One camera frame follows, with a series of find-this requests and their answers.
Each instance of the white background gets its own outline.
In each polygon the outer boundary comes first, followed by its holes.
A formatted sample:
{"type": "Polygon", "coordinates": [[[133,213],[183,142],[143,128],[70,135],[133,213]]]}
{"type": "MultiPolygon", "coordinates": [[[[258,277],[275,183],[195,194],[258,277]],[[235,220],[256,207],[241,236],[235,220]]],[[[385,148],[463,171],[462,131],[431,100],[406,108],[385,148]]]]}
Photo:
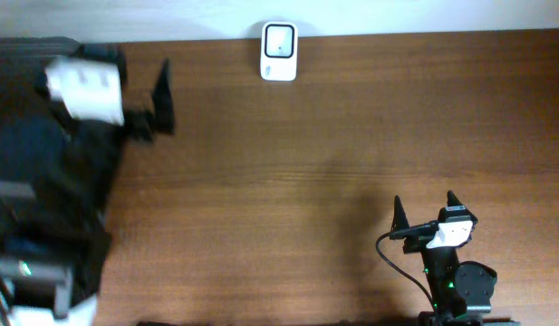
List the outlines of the white background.
{"type": "Polygon", "coordinates": [[[247,38],[269,20],[300,36],[553,28],[559,0],[0,0],[0,37],[247,38]]]}

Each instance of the wood grain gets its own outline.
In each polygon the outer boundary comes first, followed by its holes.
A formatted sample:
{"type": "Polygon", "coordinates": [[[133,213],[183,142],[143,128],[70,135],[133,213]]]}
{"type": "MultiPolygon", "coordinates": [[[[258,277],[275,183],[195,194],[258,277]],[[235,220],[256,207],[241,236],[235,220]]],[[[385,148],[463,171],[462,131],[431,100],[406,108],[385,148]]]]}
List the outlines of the wood grain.
{"type": "Polygon", "coordinates": [[[460,259],[499,273],[494,315],[559,325],[559,30],[304,38],[288,83],[259,77],[257,41],[123,48],[131,105],[171,59],[177,134],[125,152],[96,325],[416,316],[374,242],[395,195],[422,223],[449,189],[479,218],[460,259]]]}

